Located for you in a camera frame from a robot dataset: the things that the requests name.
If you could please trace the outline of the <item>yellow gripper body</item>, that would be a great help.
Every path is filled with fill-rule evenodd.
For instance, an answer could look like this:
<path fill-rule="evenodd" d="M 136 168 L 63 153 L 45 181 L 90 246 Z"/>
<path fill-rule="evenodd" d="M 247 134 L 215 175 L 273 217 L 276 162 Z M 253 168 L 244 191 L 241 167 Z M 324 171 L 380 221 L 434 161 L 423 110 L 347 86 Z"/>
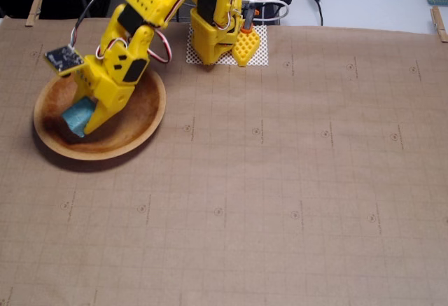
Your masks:
<path fill-rule="evenodd" d="M 148 47 L 151 38 L 114 38 L 99 46 L 93 55 L 86 55 L 83 83 L 99 85 L 136 85 L 149 63 Z"/>

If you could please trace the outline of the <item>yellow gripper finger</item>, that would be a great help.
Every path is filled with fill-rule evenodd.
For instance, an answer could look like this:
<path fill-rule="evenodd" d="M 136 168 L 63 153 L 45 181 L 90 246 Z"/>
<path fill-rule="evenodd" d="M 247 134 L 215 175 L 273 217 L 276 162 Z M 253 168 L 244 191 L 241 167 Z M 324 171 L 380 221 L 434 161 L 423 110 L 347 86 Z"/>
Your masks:
<path fill-rule="evenodd" d="M 135 83 L 116 83 L 110 79 L 101 79 L 93 91 L 97 99 L 95 110 L 84 127 L 84 133 L 90 134 L 115 114 L 123 110 L 135 89 Z"/>
<path fill-rule="evenodd" d="M 87 97 L 94 103 L 97 102 L 94 91 L 97 82 L 95 81 L 95 75 L 91 70 L 77 70 L 74 73 L 74 80 L 76 82 L 76 93 L 73 98 L 74 104 L 80 101 L 82 98 Z"/>

